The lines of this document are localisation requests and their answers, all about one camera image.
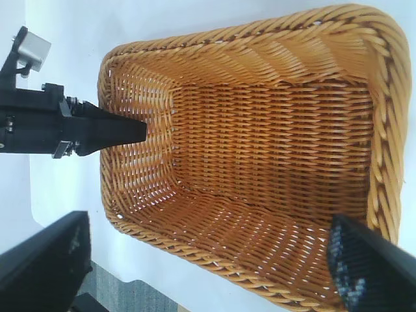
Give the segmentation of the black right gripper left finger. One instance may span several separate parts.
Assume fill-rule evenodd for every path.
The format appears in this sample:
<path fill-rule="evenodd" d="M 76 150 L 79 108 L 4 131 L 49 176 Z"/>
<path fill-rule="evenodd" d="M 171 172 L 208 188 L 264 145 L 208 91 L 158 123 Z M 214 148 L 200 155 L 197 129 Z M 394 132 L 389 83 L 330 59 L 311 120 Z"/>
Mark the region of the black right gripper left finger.
<path fill-rule="evenodd" d="M 74 211 L 1 254 L 1 310 L 68 311 L 91 269 L 88 213 Z"/>

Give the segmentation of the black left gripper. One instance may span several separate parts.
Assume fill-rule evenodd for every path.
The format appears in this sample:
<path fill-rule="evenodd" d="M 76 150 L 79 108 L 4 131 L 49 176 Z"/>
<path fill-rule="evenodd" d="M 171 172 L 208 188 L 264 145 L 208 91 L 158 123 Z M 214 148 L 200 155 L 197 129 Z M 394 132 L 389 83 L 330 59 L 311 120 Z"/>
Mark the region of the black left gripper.
<path fill-rule="evenodd" d="M 79 118 L 79 142 L 64 133 L 70 118 Z M 147 123 L 111 113 L 90 102 L 66 97 L 64 87 L 41 90 L 1 88 L 1 152 L 80 157 L 109 146 L 146 140 Z"/>

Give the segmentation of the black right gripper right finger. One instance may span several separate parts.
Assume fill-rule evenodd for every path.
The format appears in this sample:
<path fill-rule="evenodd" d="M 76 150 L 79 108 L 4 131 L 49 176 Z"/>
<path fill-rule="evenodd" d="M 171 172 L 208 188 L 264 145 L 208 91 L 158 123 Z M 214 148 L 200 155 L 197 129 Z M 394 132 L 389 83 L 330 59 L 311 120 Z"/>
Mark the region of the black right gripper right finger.
<path fill-rule="evenodd" d="M 415 258 L 344 214 L 327 246 L 332 281 L 347 311 L 415 311 Z"/>

